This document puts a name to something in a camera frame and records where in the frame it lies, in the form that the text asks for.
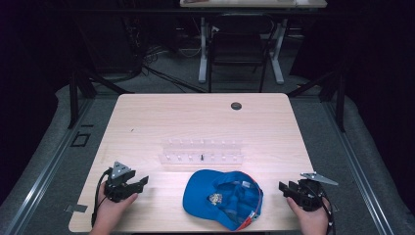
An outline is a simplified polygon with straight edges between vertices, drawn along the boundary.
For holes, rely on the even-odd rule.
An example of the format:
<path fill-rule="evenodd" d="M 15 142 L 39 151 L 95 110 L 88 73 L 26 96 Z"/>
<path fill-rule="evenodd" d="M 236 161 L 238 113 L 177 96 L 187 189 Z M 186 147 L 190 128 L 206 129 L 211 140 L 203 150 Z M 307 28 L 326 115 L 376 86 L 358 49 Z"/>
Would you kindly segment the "black metal stand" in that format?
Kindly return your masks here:
<path fill-rule="evenodd" d="M 344 113 L 346 100 L 346 78 L 344 77 L 343 67 L 336 66 L 333 70 L 326 72 L 317 79 L 308 81 L 306 84 L 301 85 L 299 88 L 289 92 L 288 96 L 290 98 L 297 97 L 316 85 L 322 86 L 318 94 L 321 102 L 330 102 L 334 95 L 336 95 L 335 122 L 339 130 L 341 132 L 345 132 Z"/>
<path fill-rule="evenodd" d="M 98 82 L 105 87 L 113 90 L 118 95 L 130 94 L 127 91 L 112 82 L 106 80 L 96 72 L 88 69 L 76 69 L 69 77 L 69 107 L 70 107 L 70 121 L 68 129 L 75 126 L 79 117 L 78 106 L 78 92 L 81 92 L 86 99 L 94 99 L 97 95 L 97 91 L 92 85 L 92 82 Z"/>

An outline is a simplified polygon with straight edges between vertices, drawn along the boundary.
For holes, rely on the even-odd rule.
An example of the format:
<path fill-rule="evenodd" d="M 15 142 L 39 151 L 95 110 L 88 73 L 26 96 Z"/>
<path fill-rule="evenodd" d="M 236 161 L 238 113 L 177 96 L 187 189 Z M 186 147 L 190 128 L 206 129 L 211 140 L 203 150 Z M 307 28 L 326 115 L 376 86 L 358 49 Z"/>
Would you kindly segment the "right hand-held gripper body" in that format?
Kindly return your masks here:
<path fill-rule="evenodd" d="M 323 184 L 339 185 L 317 172 L 302 173 L 301 176 L 302 179 L 296 182 L 299 188 L 292 199 L 306 212 L 314 212 L 323 206 L 322 198 L 326 196 Z"/>

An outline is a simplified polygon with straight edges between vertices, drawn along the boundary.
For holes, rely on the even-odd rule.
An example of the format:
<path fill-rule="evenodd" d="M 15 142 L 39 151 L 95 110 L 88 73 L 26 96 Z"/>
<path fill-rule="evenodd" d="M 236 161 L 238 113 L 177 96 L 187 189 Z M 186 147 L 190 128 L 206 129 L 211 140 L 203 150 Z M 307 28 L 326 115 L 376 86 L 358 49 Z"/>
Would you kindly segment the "aluminium floor rail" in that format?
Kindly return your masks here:
<path fill-rule="evenodd" d="M 346 152 L 346 161 L 351 172 L 352 178 L 359 189 L 360 195 L 369 211 L 372 220 L 378 230 L 379 235 L 395 235 L 386 214 L 381 207 L 381 204 L 376 196 L 367 176 L 348 140 L 345 132 L 342 132 L 338 127 L 335 118 L 335 109 L 331 104 L 322 103 L 322 107 L 328 116 L 335 132 L 340 139 L 344 151 Z"/>
<path fill-rule="evenodd" d="M 58 108 L 23 176 L 0 207 L 0 235 L 83 235 L 70 231 L 76 212 L 65 207 L 78 205 L 95 157 L 101 127 L 93 119 L 96 109 L 94 100 L 83 101 L 78 122 L 68 129 L 63 121 L 67 108 Z"/>

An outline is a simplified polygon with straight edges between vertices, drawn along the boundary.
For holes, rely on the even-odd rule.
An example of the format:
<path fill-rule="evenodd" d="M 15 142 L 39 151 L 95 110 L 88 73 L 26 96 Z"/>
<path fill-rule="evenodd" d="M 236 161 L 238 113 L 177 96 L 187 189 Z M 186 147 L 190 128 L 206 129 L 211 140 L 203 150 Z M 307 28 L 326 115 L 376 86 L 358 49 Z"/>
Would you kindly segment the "black chair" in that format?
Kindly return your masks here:
<path fill-rule="evenodd" d="M 212 69 L 220 67 L 262 68 L 259 88 L 263 89 L 270 44 L 276 23 L 266 14 L 221 14 L 211 19 L 207 53 L 207 90 L 212 91 Z"/>

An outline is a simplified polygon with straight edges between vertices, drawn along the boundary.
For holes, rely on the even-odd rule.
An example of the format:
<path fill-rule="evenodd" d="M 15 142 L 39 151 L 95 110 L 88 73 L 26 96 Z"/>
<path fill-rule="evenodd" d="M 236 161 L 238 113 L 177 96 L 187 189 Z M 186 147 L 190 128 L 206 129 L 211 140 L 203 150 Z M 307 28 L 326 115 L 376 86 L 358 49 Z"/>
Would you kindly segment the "blue baseball cap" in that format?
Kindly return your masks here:
<path fill-rule="evenodd" d="M 239 231 L 261 215 L 262 202 L 262 189 L 246 173 L 201 169 L 190 177 L 182 206 L 192 216 Z"/>

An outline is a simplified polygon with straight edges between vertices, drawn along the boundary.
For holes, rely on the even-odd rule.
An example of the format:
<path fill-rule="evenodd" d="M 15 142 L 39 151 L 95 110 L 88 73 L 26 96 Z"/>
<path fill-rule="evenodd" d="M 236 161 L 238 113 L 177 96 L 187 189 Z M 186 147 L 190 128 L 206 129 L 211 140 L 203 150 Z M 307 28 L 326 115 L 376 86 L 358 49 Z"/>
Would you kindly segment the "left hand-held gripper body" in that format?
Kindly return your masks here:
<path fill-rule="evenodd" d="M 120 202 L 130 197 L 133 192 L 130 185 L 124 181 L 124 175 L 132 170 L 129 166 L 115 162 L 105 184 L 104 194 L 113 202 Z"/>

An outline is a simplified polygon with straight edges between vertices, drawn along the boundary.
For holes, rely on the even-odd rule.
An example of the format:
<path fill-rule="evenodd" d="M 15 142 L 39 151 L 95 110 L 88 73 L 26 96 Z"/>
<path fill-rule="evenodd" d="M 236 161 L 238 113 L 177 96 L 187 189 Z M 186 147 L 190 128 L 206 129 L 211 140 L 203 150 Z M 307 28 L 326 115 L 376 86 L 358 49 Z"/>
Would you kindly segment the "person's left hand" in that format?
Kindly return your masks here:
<path fill-rule="evenodd" d="M 108 200 L 104 194 L 105 184 L 100 185 L 98 201 L 100 206 L 94 225 L 89 235 L 110 235 L 122 218 L 123 213 L 136 201 L 138 194 L 134 193 L 127 199 L 115 203 Z"/>

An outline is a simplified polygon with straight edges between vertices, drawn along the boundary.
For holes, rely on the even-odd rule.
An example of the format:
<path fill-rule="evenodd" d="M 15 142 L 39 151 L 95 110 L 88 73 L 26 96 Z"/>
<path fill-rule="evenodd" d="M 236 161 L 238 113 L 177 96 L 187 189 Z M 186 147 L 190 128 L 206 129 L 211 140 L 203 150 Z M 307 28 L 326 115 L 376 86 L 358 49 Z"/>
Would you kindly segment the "clear acrylic peg rack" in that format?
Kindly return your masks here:
<path fill-rule="evenodd" d="M 164 165 L 240 165 L 244 160 L 239 140 L 167 139 L 161 146 L 159 159 Z"/>

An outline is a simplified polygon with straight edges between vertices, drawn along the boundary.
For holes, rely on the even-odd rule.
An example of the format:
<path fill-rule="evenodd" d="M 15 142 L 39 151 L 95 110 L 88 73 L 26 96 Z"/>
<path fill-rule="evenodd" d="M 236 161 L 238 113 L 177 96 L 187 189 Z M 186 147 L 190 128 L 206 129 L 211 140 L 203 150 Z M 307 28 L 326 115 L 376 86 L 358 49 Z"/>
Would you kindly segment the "grey tape strip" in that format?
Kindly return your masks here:
<path fill-rule="evenodd" d="M 74 213 L 74 212 L 86 212 L 87 209 L 88 209 L 87 206 L 84 206 L 84 205 L 75 205 L 75 204 L 67 205 L 65 207 L 65 211 L 66 212 L 70 212 L 70 213 Z"/>

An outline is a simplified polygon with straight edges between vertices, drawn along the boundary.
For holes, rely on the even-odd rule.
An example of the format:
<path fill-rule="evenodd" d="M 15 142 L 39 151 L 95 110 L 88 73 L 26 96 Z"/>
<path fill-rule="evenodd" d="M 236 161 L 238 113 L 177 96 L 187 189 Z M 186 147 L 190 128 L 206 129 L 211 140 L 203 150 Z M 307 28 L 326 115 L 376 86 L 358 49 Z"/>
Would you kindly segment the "person's right hand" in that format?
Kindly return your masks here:
<path fill-rule="evenodd" d="M 327 234 L 329 216 L 324 208 L 316 211 L 305 211 L 292 198 L 288 197 L 286 201 L 299 221 L 302 235 Z"/>

